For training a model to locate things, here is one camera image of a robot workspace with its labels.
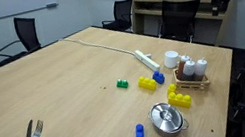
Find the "white mug cup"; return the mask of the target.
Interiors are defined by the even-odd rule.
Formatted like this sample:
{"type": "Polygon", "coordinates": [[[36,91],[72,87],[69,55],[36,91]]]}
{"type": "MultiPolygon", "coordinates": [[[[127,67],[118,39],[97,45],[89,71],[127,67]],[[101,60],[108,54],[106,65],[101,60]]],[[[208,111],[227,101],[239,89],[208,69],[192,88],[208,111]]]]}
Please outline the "white mug cup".
{"type": "Polygon", "coordinates": [[[178,62],[178,56],[179,54],[175,51],[167,51],[165,52],[165,55],[164,55],[164,65],[167,67],[167,68],[171,68],[173,69],[174,67],[177,66],[177,62],[178,62]]]}

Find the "green toy block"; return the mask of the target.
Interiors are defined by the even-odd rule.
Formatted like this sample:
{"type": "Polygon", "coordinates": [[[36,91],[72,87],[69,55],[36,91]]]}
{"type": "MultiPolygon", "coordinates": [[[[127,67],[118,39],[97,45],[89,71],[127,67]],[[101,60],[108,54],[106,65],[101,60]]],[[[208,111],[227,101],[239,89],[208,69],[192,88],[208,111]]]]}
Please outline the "green toy block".
{"type": "Polygon", "coordinates": [[[124,80],[124,79],[123,80],[118,79],[116,86],[117,87],[120,87],[120,88],[123,88],[123,89],[129,87],[128,81],[127,80],[124,80]]]}

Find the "white power strip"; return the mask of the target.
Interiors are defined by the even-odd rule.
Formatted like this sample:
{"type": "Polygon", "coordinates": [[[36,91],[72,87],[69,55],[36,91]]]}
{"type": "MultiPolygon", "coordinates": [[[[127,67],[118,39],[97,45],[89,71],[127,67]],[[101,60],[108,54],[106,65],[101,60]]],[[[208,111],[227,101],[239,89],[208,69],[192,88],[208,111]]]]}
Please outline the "white power strip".
{"type": "Polygon", "coordinates": [[[160,65],[158,63],[155,63],[151,58],[149,59],[147,57],[147,55],[145,55],[141,51],[136,50],[134,52],[134,56],[136,56],[137,60],[139,60],[144,65],[149,67],[150,70],[152,70],[152,71],[159,71],[160,70],[160,65]]]}

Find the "small blue toy block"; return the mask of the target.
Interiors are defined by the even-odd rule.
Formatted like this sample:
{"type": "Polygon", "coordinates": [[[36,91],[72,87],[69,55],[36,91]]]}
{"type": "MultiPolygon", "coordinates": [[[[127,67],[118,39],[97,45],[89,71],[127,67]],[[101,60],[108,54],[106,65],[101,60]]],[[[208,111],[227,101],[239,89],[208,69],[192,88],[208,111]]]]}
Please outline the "small blue toy block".
{"type": "Polygon", "coordinates": [[[154,71],[152,77],[158,84],[163,84],[165,81],[165,76],[158,71],[154,71]]]}

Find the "brown sauce bottle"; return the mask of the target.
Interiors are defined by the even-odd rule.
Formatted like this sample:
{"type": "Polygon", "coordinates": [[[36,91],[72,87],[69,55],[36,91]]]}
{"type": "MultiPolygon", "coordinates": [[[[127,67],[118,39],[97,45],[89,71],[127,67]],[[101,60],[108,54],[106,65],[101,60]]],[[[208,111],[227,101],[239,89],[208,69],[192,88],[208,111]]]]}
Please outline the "brown sauce bottle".
{"type": "Polygon", "coordinates": [[[177,78],[179,80],[183,80],[183,68],[185,66],[186,61],[190,60],[190,57],[185,54],[185,56],[180,56],[180,62],[179,62],[179,67],[178,67],[178,73],[177,73],[177,78]]]}

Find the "black office chair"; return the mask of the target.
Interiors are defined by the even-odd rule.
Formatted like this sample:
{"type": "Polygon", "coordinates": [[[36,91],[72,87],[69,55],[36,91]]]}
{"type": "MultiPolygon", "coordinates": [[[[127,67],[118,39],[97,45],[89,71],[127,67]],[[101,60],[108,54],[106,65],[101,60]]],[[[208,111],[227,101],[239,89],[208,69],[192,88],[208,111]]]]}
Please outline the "black office chair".
{"type": "Polygon", "coordinates": [[[112,21],[102,21],[102,27],[104,29],[116,30],[125,32],[126,30],[132,30],[131,22],[131,8],[133,0],[122,0],[114,3],[114,17],[112,21]]]}
{"type": "Polygon", "coordinates": [[[5,47],[0,48],[0,56],[4,56],[5,60],[0,62],[1,65],[7,65],[7,63],[11,63],[19,58],[22,58],[28,55],[31,52],[35,52],[41,48],[41,43],[38,41],[37,30],[35,19],[31,18],[17,18],[14,17],[14,26],[15,31],[17,32],[18,42],[21,42],[24,47],[26,48],[25,51],[17,53],[16,55],[4,55],[2,51],[5,50],[7,47],[15,44],[15,41],[5,45],[5,47]]]}
{"type": "Polygon", "coordinates": [[[158,36],[169,40],[191,42],[195,35],[195,19],[200,0],[163,1],[162,21],[158,36]]]}

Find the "white wooden shelf unit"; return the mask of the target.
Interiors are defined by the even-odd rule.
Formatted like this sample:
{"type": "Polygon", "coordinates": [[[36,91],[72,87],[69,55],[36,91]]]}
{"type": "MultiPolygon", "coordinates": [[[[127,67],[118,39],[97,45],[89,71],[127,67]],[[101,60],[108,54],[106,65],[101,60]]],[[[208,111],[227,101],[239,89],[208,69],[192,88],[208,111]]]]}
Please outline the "white wooden shelf unit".
{"type": "Polygon", "coordinates": [[[133,0],[133,33],[144,33],[144,17],[159,16],[158,34],[160,38],[190,41],[195,35],[196,19],[221,20],[216,46],[221,44],[233,0],[133,0]]]}

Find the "large yellow toy block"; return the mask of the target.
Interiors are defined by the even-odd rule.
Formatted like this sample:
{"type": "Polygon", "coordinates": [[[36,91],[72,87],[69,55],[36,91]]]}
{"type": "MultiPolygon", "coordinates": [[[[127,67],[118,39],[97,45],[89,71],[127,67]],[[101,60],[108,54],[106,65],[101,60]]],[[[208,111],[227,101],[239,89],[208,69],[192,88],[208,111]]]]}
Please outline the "large yellow toy block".
{"type": "Polygon", "coordinates": [[[192,97],[176,92],[176,85],[170,84],[167,89],[168,104],[189,108],[191,106],[192,97]]]}

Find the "middle white sauce bottle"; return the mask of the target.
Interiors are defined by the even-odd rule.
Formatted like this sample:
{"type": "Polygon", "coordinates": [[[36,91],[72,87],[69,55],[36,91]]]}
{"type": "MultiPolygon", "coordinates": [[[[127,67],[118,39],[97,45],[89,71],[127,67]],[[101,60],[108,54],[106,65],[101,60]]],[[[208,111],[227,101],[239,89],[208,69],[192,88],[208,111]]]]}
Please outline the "middle white sauce bottle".
{"type": "Polygon", "coordinates": [[[183,73],[182,73],[182,80],[183,81],[187,81],[187,80],[191,80],[192,76],[194,74],[195,71],[195,62],[193,62],[192,60],[186,61],[184,67],[183,67],[183,73]]]}

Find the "white sauce bottle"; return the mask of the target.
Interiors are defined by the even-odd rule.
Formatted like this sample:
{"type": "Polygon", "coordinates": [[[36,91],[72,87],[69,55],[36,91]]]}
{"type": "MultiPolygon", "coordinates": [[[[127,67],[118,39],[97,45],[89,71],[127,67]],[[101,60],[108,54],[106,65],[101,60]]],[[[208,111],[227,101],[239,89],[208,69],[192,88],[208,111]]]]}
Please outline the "white sauce bottle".
{"type": "Polygon", "coordinates": [[[184,67],[183,67],[183,73],[182,73],[182,80],[183,81],[187,81],[187,80],[191,80],[192,76],[194,74],[195,71],[195,62],[193,62],[192,60],[186,61],[184,67]]]}
{"type": "Polygon", "coordinates": [[[194,77],[193,77],[193,80],[195,81],[202,81],[204,75],[205,75],[205,70],[207,69],[207,61],[202,58],[202,59],[199,59],[195,66],[195,71],[194,71],[194,77]]]}

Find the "steel pot with lid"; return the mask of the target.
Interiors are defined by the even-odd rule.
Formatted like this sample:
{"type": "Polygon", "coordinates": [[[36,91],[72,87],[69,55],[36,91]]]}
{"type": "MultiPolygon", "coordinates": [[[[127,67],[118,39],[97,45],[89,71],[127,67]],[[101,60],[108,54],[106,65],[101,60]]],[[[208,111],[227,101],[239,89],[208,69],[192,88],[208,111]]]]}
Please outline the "steel pot with lid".
{"type": "Polygon", "coordinates": [[[189,128],[189,122],[182,113],[168,103],[156,103],[148,112],[153,129],[161,137],[176,137],[189,128]]]}

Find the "black office chair right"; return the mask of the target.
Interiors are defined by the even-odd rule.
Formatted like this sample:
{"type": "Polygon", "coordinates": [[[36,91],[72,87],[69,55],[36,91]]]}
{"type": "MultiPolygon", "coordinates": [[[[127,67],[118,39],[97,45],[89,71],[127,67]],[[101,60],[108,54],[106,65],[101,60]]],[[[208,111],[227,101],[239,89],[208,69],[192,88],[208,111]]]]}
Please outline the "black office chair right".
{"type": "Polygon", "coordinates": [[[158,36],[169,40],[191,42],[195,35],[195,19],[200,0],[163,1],[162,21],[158,36]]]}

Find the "right white sauce bottle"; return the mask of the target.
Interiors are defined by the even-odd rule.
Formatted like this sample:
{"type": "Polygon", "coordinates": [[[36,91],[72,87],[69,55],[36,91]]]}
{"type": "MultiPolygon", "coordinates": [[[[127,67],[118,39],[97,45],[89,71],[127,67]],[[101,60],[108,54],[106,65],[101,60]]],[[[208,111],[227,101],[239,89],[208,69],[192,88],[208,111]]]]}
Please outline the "right white sauce bottle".
{"type": "Polygon", "coordinates": [[[202,58],[202,59],[199,59],[195,66],[195,71],[194,71],[194,77],[193,77],[193,80],[195,81],[202,81],[204,75],[205,75],[205,70],[207,69],[207,61],[202,58]]]}

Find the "wooden crate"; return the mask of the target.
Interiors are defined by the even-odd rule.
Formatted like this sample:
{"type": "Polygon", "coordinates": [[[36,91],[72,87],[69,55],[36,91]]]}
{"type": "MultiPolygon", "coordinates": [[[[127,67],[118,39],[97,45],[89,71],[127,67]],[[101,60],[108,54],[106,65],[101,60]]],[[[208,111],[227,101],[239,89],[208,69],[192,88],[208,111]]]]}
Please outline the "wooden crate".
{"type": "Polygon", "coordinates": [[[204,76],[202,81],[182,81],[178,79],[178,69],[174,70],[173,76],[174,80],[176,81],[176,86],[179,87],[180,89],[191,89],[191,90],[205,90],[208,89],[210,86],[210,81],[209,79],[204,76]]]}

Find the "whiteboard eraser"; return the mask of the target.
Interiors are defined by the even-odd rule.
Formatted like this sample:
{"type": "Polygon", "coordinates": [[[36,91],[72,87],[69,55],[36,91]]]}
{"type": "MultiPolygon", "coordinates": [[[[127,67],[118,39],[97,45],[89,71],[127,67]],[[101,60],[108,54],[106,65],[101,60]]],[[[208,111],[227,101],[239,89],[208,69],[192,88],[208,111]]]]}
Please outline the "whiteboard eraser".
{"type": "Polygon", "coordinates": [[[56,3],[53,3],[53,4],[48,4],[46,6],[47,6],[47,8],[54,8],[54,7],[57,6],[57,4],[56,3]]]}

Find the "silver fork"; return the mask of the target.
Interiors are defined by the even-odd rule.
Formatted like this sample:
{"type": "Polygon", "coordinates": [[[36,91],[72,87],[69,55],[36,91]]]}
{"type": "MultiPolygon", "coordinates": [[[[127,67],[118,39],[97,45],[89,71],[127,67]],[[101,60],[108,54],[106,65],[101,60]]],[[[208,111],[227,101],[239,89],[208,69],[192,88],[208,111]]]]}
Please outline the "silver fork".
{"type": "Polygon", "coordinates": [[[42,120],[38,120],[37,122],[38,123],[36,124],[36,129],[32,137],[41,137],[44,122],[42,120]]]}

